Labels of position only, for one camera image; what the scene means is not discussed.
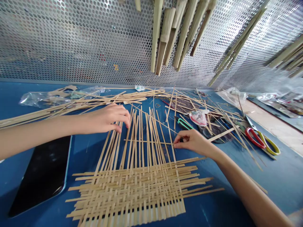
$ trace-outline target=yellow scissors handle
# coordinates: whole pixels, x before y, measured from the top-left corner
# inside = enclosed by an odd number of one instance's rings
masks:
[[[267,152],[269,152],[272,155],[279,155],[280,154],[280,149],[277,147],[277,145],[275,145],[274,142],[272,142],[269,138],[267,138],[266,136],[264,136],[259,131],[258,131],[258,134],[259,134],[261,140],[263,141],[263,143],[266,145]],[[270,147],[268,146],[267,142],[269,142],[273,146],[274,150],[270,149]]]

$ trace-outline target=wrist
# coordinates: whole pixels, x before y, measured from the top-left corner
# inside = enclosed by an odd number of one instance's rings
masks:
[[[82,134],[80,115],[66,115],[54,118],[65,136]]]

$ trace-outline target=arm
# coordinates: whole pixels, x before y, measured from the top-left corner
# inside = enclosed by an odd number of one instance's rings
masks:
[[[238,165],[198,131],[180,131],[175,148],[195,151],[213,159],[257,226],[293,226],[286,215],[267,197]]]
[[[110,104],[106,107],[83,115],[59,116],[31,124],[0,130],[0,160],[22,151],[75,134],[91,134],[121,128],[112,124],[123,121],[130,126],[129,112],[122,105]]]

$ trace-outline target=blade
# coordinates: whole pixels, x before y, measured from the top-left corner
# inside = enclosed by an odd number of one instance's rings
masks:
[[[258,129],[256,128],[256,126],[253,125],[253,123],[251,122],[250,118],[246,115],[246,119],[248,121],[248,123],[250,124],[250,127],[255,130],[258,131]]]

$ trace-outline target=red scissors handle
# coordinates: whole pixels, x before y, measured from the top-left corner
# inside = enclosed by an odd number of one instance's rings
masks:
[[[257,141],[255,141],[249,134],[249,132],[252,133],[252,135],[257,139]],[[255,131],[252,129],[252,128],[246,128],[245,129],[245,134],[246,136],[249,138],[249,140],[254,144],[256,145],[257,147],[260,147],[261,149],[265,149],[266,146],[265,144],[263,143],[263,141],[258,137],[258,135],[255,133]]]

